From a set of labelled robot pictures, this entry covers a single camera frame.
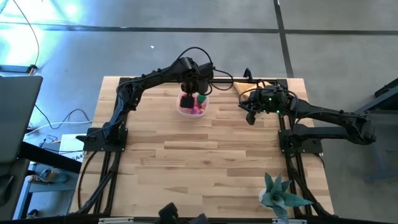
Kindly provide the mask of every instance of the clear plastic container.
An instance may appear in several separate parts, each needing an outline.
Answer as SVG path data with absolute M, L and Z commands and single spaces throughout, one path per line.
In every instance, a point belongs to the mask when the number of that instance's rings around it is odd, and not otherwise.
M 206 99 L 202 103 L 199 103 L 199 101 L 198 101 L 199 93 L 194 93 L 194 94 L 192 94 L 192 96 L 195 99 L 194 108 L 182 108 L 182 107 L 180 107 L 180 101 L 181 101 L 181 97 L 185 96 L 185 95 L 186 95 L 186 93 L 181 91 L 177 97 L 177 101 L 176 101 L 177 111 L 180 114 L 187 116 L 189 118 L 200 118 L 201 116 L 206 114 L 206 112 L 209 110 L 209 97 L 208 96 L 205 96 Z

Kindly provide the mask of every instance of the succulent plant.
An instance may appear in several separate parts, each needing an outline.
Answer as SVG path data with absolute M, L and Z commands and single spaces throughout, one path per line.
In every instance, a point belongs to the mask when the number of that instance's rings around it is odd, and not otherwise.
M 264 206 L 272 208 L 275 215 L 286 224 L 289 223 L 289 217 L 287 216 L 286 207 L 300 207 L 312 204 L 311 201 L 305 200 L 304 198 L 299 197 L 295 194 L 286 193 L 285 191 L 292 181 L 288 180 L 285 182 L 281 182 L 282 177 L 280 176 L 280 174 L 276 178 L 275 182 L 272 180 L 272 177 L 267 173 L 265 179 L 267 190 L 262 196 L 261 203 Z

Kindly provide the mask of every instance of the white paper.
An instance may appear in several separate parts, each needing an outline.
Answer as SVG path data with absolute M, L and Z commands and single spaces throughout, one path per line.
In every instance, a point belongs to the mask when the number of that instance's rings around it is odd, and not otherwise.
M 86 134 L 63 134 L 61 138 L 60 152 L 62 156 L 83 162 L 84 152 L 69 152 L 64 151 L 81 151 L 83 150 L 84 143 L 76 139 L 76 136 L 85 136 Z

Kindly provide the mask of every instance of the light wood planks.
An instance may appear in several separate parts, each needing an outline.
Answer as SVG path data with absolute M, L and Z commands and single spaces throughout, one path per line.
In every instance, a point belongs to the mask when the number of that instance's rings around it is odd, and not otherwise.
M 104 77 L 94 127 L 111 117 L 118 82 L 119 77 Z M 307 100 L 302 79 L 288 79 L 288 84 Z M 180 85 L 174 83 L 146 90 L 137 111 L 129 113 L 129 139 L 119 166 L 112 216 L 157 217 L 163 206 L 174 202 L 181 217 L 205 212 L 208 217 L 274 218 L 272 211 L 260 206 L 258 195 L 265 186 L 265 172 L 287 179 L 277 140 L 277 115 L 258 114 L 255 125 L 248 125 L 232 88 L 213 89 L 208 113 L 186 118 L 175 108 L 179 92 Z M 313 125 L 310 119 L 303 123 Z M 98 152 L 88 165 L 81 188 L 83 202 L 98 185 L 103 156 Z M 333 213 L 319 158 L 303 155 L 303 163 L 310 190 Z M 75 194 L 71 212 L 76 210 Z

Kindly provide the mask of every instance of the gray floor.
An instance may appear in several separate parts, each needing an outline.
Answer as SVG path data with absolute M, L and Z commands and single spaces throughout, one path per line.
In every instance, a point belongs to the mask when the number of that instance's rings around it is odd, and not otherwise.
M 21 2 L 32 22 L 117 27 L 209 27 L 277 29 L 272 0 L 106 0 Z M 286 29 L 397 30 L 398 2 L 393 0 L 280 0 Z M 0 21 L 24 22 L 10 2 Z M 51 121 L 60 121 L 75 108 L 93 117 L 102 77 L 138 75 L 169 65 L 190 46 L 206 49 L 215 65 L 241 76 L 249 67 L 256 77 L 286 77 L 279 34 L 177 32 L 69 32 L 36 29 L 40 42 L 38 75 L 44 77 L 37 104 Z M 304 78 L 310 102 L 355 110 L 372 94 L 397 78 L 398 36 L 287 35 L 294 77 Z M 34 61 L 35 40 L 28 27 L 0 29 L 0 64 Z M 188 54 L 198 62 L 200 52 Z M 365 183 L 375 173 L 372 149 L 386 154 L 398 142 L 395 117 L 373 117 L 382 136 L 373 146 L 324 140 L 326 176 L 335 213 L 341 217 L 397 222 L 398 179 Z M 83 121 L 74 114 L 71 121 Z M 35 111 L 35 126 L 46 124 Z M 46 134 L 84 133 L 89 125 L 43 129 L 27 141 L 39 143 Z M 398 153 L 386 156 L 392 163 Z M 44 208 L 53 195 L 40 195 L 31 205 Z M 70 200 L 65 194 L 64 201 Z

